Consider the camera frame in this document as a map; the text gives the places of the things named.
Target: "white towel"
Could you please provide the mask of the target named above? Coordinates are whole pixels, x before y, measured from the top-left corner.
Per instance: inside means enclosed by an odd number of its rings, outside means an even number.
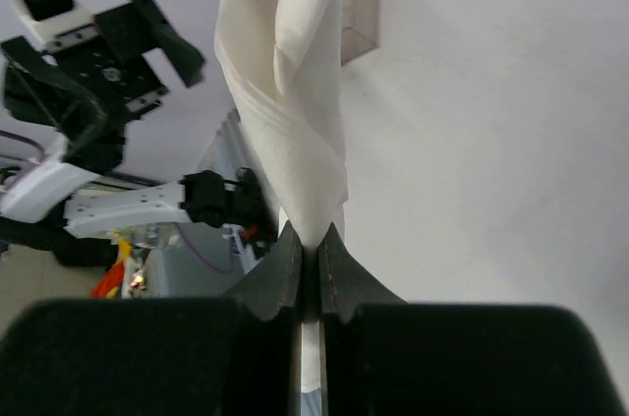
[[[220,0],[215,50],[243,126],[307,251],[347,201],[339,109],[340,0]],[[303,327],[302,391],[319,386],[317,325]]]

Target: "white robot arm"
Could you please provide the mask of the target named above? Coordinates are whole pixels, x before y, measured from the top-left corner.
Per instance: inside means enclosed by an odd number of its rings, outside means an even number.
[[[202,80],[203,56],[153,0],[130,0],[99,14],[75,0],[10,1],[42,50],[24,37],[0,43],[8,62],[4,105],[19,120],[54,127],[59,138],[0,193],[2,217],[54,224],[76,238],[148,223],[232,223],[257,231],[259,254],[270,248],[276,228],[250,170],[236,182],[205,171],[122,194],[75,195],[122,162],[126,125],[168,93],[146,52],[161,48],[186,87]]]

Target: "clear plastic panel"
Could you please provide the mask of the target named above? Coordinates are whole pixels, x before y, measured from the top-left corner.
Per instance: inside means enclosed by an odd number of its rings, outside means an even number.
[[[380,0],[343,0],[343,64],[378,47],[379,7]]]

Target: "purple cable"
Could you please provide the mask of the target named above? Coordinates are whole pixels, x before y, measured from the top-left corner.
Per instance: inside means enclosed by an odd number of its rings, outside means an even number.
[[[3,131],[0,129],[0,137],[10,139],[12,141],[17,141],[18,143],[27,144],[32,148],[36,148],[39,156],[37,157],[37,161],[40,162],[46,156],[46,151],[43,146],[39,143],[36,143],[33,139],[26,138],[24,136],[20,136],[19,134],[10,133],[9,131]]]
[[[199,249],[197,249],[195,247],[195,245],[192,243],[192,241],[190,240],[188,235],[184,232],[184,229],[183,229],[183,227],[181,227],[180,224],[175,223],[175,227],[177,228],[177,232],[179,232],[179,235],[181,236],[181,240],[186,245],[186,247],[188,247],[188,249],[190,249],[190,251],[195,255],[195,257],[197,259],[199,259],[201,262],[203,262],[208,268],[211,268],[216,273],[219,273],[221,275],[229,275],[230,273],[232,273],[234,271],[234,256],[231,253],[229,255],[229,258],[230,258],[230,260],[229,260],[229,269],[228,270],[221,270],[220,268],[218,268],[217,266],[215,266],[214,264],[209,262],[199,252]]]

